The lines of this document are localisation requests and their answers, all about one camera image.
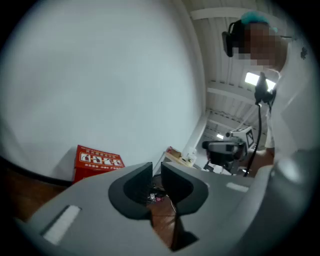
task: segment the vr headset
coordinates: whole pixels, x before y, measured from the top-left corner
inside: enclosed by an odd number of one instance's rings
[[[222,41],[223,41],[223,49],[228,57],[233,57],[234,47],[241,47],[241,39],[243,40],[245,31],[245,25],[242,23],[241,19],[232,22],[229,25],[228,32],[224,31],[222,32]]]

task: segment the teal cap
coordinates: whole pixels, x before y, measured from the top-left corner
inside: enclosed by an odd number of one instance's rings
[[[269,24],[269,21],[259,14],[257,11],[248,11],[245,14],[241,16],[241,23],[244,25],[247,25],[249,23],[267,23]],[[278,29],[276,27],[272,27],[272,29],[277,33]]]

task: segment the person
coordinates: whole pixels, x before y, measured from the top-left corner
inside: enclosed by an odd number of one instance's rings
[[[232,32],[238,34],[238,53],[279,74],[273,89],[276,96],[266,114],[265,149],[256,151],[249,171],[249,176],[255,176],[263,166],[272,165],[299,149],[320,145],[318,65],[302,36],[291,41],[282,38],[276,28],[254,11],[245,13],[241,23],[238,31]],[[249,149],[240,166],[247,167],[253,151]]]

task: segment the red cardboard box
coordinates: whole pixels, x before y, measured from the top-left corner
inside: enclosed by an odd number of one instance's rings
[[[73,184],[90,176],[125,167],[120,155],[78,145],[74,161]]]

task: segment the wooden floor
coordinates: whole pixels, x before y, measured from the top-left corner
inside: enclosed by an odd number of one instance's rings
[[[2,182],[7,199],[12,206],[11,215],[24,222],[43,204],[67,189],[66,186],[44,183],[10,169],[3,170]],[[160,176],[154,178],[153,182],[162,187]],[[149,204],[147,207],[152,212],[154,231],[170,247],[175,227],[175,211],[169,197],[166,196],[164,201]]]

